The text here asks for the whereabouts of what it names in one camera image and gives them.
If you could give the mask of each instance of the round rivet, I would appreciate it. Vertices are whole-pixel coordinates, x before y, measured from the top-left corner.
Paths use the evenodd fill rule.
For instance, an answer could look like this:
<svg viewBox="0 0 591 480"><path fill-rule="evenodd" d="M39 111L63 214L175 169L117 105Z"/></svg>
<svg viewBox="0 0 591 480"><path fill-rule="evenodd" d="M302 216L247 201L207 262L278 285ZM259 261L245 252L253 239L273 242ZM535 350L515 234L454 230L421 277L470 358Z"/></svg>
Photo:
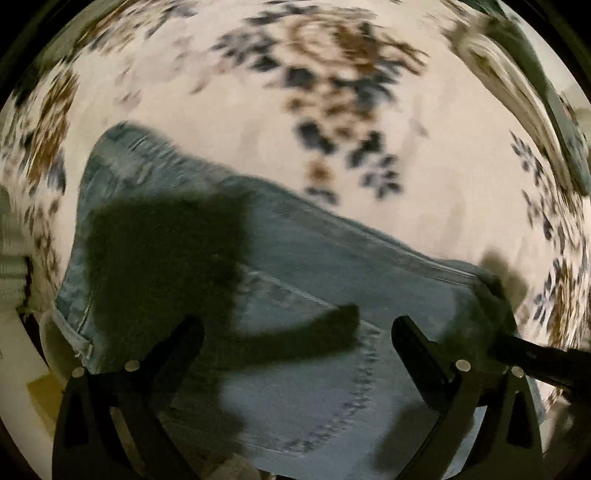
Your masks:
<svg viewBox="0 0 591 480"><path fill-rule="evenodd" d="M82 375L84 375L84 367L75 368L72 372L74 378L80 378Z"/></svg>
<svg viewBox="0 0 591 480"><path fill-rule="evenodd" d="M129 362L127 362L125 364L125 370L128 371L129 373L139 370L139 361L138 360L130 360Z"/></svg>
<svg viewBox="0 0 591 480"><path fill-rule="evenodd" d="M511 368L511 373L515 375L517 378L522 378L525 375L523 369L518 366Z"/></svg>
<svg viewBox="0 0 591 480"><path fill-rule="evenodd" d="M472 366L470 365L470 362L468 360L458 360L456 362L456 368L460 372L469 372Z"/></svg>

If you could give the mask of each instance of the folded cloth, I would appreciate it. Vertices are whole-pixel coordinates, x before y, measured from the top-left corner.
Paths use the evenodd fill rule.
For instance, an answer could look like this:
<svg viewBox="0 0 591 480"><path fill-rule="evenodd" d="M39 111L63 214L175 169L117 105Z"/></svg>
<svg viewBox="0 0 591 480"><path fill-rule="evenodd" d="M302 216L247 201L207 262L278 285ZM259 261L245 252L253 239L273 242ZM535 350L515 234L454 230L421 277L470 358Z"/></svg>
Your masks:
<svg viewBox="0 0 591 480"><path fill-rule="evenodd" d="M473 17L465 33L457 36L455 48L482 83L519 120L541 152L550 160L558 182L572 189L568 153L563 154L561 143L550 115L538 92L513 58L495 41L487 37L485 16Z"/></svg>
<svg viewBox="0 0 591 480"><path fill-rule="evenodd" d="M53 319L103 372L141 360L187 314L206 338L161 414L173 440L300 480L393 478L432 428L391 345L397 316L487 370L500 368L486 356L495 333L516 329L487 271L120 124L82 175Z"/></svg>
<svg viewBox="0 0 591 480"><path fill-rule="evenodd" d="M517 25L500 17L491 18L484 33L511 56L538 93L558 136L573 182L581 194L589 195L591 173L587 163L589 152L586 143L566 114L562 101L546 77L530 42Z"/></svg>

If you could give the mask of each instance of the blue denim jeans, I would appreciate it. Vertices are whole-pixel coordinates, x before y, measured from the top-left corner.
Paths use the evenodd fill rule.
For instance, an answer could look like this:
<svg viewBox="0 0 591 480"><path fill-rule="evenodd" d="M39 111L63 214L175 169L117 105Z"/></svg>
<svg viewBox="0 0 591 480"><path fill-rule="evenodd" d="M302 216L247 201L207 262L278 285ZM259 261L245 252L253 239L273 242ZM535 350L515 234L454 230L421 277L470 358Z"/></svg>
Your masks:
<svg viewBox="0 0 591 480"><path fill-rule="evenodd" d="M483 369L499 367L494 334L515 332L486 271L117 125L82 177L54 321L97 373L141 360L187 314L206 338L160 415L173 440L298 480L394 478L427 436L436 415L391 345L396 317Z"/></svg>

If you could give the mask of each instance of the jeans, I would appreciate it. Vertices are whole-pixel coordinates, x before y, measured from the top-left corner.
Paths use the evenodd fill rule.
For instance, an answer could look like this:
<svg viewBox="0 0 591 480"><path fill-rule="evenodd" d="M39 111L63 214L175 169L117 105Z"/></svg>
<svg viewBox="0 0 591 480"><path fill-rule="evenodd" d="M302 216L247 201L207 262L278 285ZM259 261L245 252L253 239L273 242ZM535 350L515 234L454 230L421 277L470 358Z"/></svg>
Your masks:
<svg viewBox="0 0 591 480"><path fill-rule="evenodd" d="M117 125L82 177L53 319L97 373L141 360L187 314L206 336L160 414L173 441L298 480L393 478L427 436L436 415L391 345L396 317L482 369L499 368L494 334L515 332L486 271Z"/></svg>

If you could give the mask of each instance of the metal pin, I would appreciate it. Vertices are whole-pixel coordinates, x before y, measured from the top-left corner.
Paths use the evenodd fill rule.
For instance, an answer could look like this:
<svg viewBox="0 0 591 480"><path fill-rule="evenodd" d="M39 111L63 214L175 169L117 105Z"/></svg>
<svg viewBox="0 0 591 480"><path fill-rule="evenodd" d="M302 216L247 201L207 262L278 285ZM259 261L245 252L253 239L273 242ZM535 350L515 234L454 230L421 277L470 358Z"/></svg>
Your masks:
<svg viewBox="0 0 591 480"><path fill-rule="evenodd" d="M469 372L472 366L470 365L470 362L468 360L458 360L456 362L456 368L460 372Z"/></svg>
<svg viewBox="0 0 591 480"><path fill-rule="evenodd" d="M511 368L511 373L515 375L517 378L522 378L525 375L525 372L521 367L514 366Z"/></svg>
<svg viewBox="0 0 591 480"><path fill-rule="evenodd" d="M75 368L74 371L72 372L72 376L74 378L80 378L80 377L82 377L82 375L84 375L84 367Z"/></svg>
<svg viewBox="0 0 591 480"><path fill-rule="evenodd" d="M125 364L125 370L129 373L139 370L139 360L130 360Z"/></svg>

